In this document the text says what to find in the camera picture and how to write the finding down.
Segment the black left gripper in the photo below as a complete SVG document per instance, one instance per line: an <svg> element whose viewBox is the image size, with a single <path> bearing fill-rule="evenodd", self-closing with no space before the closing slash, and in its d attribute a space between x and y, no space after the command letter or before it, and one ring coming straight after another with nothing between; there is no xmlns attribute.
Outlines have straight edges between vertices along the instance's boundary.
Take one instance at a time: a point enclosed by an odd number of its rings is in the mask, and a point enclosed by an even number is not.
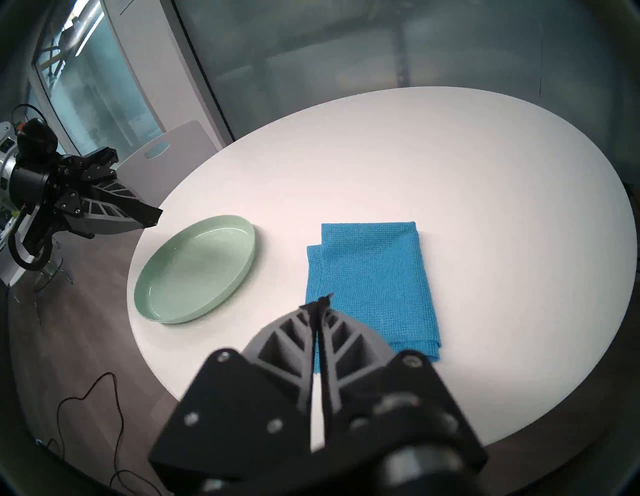
<svg viewBox="0 0 640 496"><path fill-rule="evenodd" d="M54 152L45 162L16 155L8 193L25 210L22 236L27 253L40 253L57 232L92 239L158 224L163 211L146 204L122 184L111 165L117 152L103 147L84 156Z"/></svg>

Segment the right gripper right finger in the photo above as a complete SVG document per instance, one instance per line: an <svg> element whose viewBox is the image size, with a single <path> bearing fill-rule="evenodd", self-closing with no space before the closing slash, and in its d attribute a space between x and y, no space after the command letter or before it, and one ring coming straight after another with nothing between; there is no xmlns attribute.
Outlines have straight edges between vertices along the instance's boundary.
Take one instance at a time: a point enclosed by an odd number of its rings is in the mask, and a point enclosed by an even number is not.
<svg viewBox="0 0 640 496"><path fill-rule="evenodd" d="M324 446L373 419L415 408L430 433L451 439L467 466L482 470L488 453L426 355L393 351L377 331L332 309L331 298L316 300Z"/></svg>

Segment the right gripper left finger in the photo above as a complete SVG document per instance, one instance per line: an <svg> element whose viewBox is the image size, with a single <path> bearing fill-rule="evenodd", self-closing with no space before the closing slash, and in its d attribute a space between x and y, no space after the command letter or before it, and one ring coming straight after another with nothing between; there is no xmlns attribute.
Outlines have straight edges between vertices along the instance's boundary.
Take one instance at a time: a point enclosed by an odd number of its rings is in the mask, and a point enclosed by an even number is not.
<svg viewBox="0 0 640 496"><path fill-rule="evenodd" d="M209 355L155 441L161 480L313 480L312 392L320 301Z"/></svg>

